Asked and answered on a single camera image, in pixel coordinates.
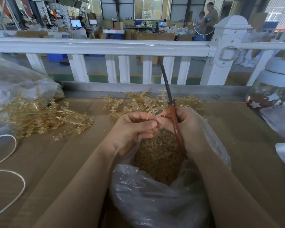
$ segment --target scissor handle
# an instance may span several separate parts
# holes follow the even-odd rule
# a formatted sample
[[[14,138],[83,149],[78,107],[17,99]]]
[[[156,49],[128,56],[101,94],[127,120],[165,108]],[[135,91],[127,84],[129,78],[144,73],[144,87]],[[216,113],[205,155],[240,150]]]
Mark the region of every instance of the scissor handle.
[[[169,105],[169,110],[170,110],[170,114],[171,114],[171,119],[172,119],[172,124],[173,124],[173,128],[174,128],[174,132],[175,132],[175,137],[176,137],[176,141],[178,144],[178,148],[181,152],[186,153],[186,149],[185,149],[185,144],[183,141],[183,137],[181,135],[181,131],[180,131],[180,127],[178,125],[178,119],[176,116],[176,108],[175,105],[171,104]]]

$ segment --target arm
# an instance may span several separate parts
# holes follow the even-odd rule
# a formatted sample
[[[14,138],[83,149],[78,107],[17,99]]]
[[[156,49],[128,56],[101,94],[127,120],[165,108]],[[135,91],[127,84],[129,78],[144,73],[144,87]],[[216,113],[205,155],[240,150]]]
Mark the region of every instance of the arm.
[[[277,223],[212,151],[199,125],[199,118],[188,108],[178,108],[177,115],[181,120],[179,126],[187,154],[194,159],[201,172],[216,227],[278,228]],[[174,131],[169,119],[160,117],[157,121]]]
[[[154,119],[144,112],[123,115],[34,228],[97,227],[115,157],[129,152],[134,141],[152,138]]]

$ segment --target factory floor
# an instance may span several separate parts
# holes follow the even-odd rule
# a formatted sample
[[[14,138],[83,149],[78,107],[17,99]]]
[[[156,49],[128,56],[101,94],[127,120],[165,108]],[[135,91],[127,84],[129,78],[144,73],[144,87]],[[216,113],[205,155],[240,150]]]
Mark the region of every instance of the factory floor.
[[[31,65],[25,55],[21,54],[4,54],[3,57],[11,62],[25,66],[31,69]],[[87,72],[91,82],[108,82],[107,67],[105,57],[84,57]],[[142,64],[140,58],[136,56],[129,56],[130,58],[130,78],[131,83],[142,83]],[[68,80],[73,81],[72,70],[70,66],[60,65],[58,62],[50,62],[47,57],[42,57],[44,66],[49,76],[58,81]],[[175,57],[172,84],[177,83],[177,76],[180,67],[181,57]],[[205,61],[201,57],[192,57],[190,68],[188,72],[187,85],[199,85],[201,76],[204,70]],[[117,81],[119,78],[119,64],[118,56],[115,57]],[[253,69],[243,67],[241,65],[232,65],[226,85],[246,85]],[[152,83],[160,84],[161,81],[161,69],[160,65],[152,66]]]

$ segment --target right hand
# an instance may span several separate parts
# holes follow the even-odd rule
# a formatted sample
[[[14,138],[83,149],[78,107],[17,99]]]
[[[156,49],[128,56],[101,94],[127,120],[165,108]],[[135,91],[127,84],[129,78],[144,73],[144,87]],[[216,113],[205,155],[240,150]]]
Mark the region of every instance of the right hand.
[[[156,120],[163,128],[174,133],[172,121],[165,116],[168,111],[160,114]],[[208,142],[201,127],[199,116],[192,112],[191,108],[176,107],[176,115],[180,120],[179,127],[182,134],[188,156],[193,158],[194,154],[208,148]]]

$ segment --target forearm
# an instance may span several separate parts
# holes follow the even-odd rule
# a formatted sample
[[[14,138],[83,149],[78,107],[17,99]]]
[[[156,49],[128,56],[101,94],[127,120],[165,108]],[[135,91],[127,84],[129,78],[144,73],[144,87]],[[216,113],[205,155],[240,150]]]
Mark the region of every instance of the forearm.
[[[279,227],[206,145],[194,160],[205,184],[216,227]]]
[[[34,228],[97,227],[113,161],[99,145]]]

